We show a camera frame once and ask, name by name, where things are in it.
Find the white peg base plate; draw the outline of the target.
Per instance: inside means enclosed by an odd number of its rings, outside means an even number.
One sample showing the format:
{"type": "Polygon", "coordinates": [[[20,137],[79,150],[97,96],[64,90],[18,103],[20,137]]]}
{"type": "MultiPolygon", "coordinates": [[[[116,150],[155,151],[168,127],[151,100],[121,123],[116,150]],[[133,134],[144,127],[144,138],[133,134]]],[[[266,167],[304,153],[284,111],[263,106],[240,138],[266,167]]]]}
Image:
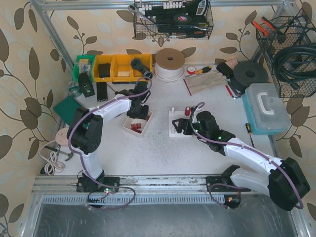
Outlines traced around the white peg base plate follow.
{"type": "Polygon", "coordinates": [[[191,138],[193,130],[189,124],[191,107],[183,110],[176,110],[174,107],[169,111],[169,137],[170,138],[191,138]]]}

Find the large red spring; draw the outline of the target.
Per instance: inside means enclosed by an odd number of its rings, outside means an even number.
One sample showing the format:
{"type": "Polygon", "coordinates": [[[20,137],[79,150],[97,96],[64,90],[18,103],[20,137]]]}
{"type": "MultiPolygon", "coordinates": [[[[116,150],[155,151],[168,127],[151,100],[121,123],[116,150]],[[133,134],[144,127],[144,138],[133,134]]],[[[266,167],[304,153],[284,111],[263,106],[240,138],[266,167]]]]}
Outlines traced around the large red spring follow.
{"type": "Polygon", "coordinates": [[[185,114],[185,116],[190,116],[191,115],[191,107],[186,107],[184,114],[185,114]]]}

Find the white tray of springs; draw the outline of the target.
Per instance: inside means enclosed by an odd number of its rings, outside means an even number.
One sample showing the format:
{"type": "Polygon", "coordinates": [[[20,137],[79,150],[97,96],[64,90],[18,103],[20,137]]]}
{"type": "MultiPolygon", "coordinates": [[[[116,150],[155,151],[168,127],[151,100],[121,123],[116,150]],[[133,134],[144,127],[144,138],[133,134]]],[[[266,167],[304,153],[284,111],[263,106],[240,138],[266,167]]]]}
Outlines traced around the white tray of springs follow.
{"type": "Polygon", "coordinates": [[[123,124],[123,129],[136,137],[142,138],[144,137],[149,124],[151,122],[153,116],[153,112],[149,111],[147,117],[145,119],[139,118],[130,118],[128,117],[123,124]]]}

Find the beige work glove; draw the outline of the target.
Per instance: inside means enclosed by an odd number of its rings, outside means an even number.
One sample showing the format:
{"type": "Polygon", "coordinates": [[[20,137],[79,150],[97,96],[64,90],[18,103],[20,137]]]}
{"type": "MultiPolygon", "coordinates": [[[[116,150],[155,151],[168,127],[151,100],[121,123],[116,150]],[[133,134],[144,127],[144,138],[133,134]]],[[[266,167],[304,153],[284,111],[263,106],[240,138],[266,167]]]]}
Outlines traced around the beige work glove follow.
{"type": "Polygon", "coordinates": [[[227,78],[221,72],[211,70],[207,73],[185,78],[184,83],[189,91],[189,94],[194,95],[217,86],[227,85],[227,78]]]}

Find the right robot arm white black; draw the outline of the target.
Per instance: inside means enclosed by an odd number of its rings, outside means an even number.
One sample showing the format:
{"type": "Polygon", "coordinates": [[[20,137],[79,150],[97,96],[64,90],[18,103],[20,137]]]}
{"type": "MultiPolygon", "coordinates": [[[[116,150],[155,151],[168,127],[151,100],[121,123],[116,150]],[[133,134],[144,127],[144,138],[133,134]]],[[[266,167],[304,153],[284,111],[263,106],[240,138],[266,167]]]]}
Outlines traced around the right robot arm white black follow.
{"type": "Polygon", "coordinates": [[[250,189],[271,198],[281,209],[303,209],[302,198],[310,185],[298,162],[272,157],[248,146],[234,134],[219,128],[209,111],[194,109],[188,118],[170,118],[170,132],[195,136],[212,151],[234,158],[252,170],[231,165],[224,176],[230,188],[250,189]]]}

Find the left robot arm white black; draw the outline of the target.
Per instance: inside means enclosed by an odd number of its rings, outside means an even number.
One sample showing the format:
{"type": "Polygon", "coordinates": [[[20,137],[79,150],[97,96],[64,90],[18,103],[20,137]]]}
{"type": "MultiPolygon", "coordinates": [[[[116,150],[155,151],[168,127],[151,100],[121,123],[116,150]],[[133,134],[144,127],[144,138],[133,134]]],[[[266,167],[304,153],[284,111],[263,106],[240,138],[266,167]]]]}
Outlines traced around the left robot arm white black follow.
{"type": "Polygon", "coordinates": [[[149,106],[144,103],[150,96],[150,86],[145,82],[136,83],[130,90],[116,92],[109,102],[91,109],[79,107],[69,126],[67,139],[70,151],[79,155],[86,176],[95,181],[104,174],[97,149],[101,144],[103,124],[126,113],[129,118],[145,120],[149,106]]]}

